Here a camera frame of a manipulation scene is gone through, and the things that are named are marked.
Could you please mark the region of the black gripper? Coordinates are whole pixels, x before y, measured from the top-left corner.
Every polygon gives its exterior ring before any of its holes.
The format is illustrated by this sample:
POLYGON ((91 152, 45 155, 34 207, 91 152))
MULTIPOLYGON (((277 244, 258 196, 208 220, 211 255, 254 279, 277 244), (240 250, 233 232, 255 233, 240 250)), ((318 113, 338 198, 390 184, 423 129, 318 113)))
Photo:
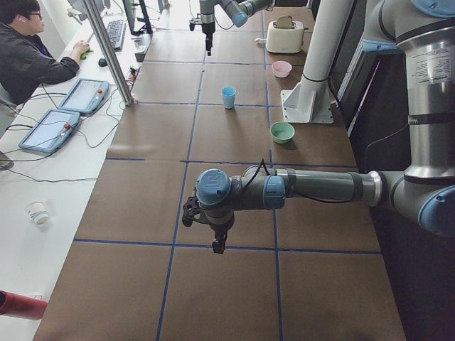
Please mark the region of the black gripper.
POLYGON ((198 199, 196 188, 183 204, 182 223, 190 227, 193 222, 207 224, 215 233, 212 242, 213 252, 223 254, 228 230, 233 226, 233 211, 224 206, 205 207, 198 199))
POLYGON ((201 26, 205 34, 205 50, 207 56, 212 55, 213 34, 215 32, 215 15, 214 13, 198 13, 195 18, 189 20, 190 30, 194 31, 196 25, 201 26))

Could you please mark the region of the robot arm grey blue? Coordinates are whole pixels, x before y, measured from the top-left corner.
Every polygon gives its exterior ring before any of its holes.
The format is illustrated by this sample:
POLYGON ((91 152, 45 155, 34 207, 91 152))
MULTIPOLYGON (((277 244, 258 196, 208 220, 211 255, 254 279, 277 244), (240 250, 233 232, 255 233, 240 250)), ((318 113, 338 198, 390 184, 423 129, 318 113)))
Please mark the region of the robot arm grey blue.
POLYGON ((258 11, 272 9, 275 1, 272 0, 200 0, 200 12, 189 21, 190 31, 194 31, 197 25, 201 26, 205 34, 205 51, 211 56, 213 47, 213 34, 215 33, 215 7, 220 6, 236 27, 243 26, 249 17, 258 11))
POLYGON ((454 235, 454 2, 369 1, 363 49, 405 54, 411 163, 403 172, 328 173, 249 167, 201 173, 182 222, 207 224, 223 253, 238 210, 272 210, 286 199, 388 204, 440 237, 454 235))

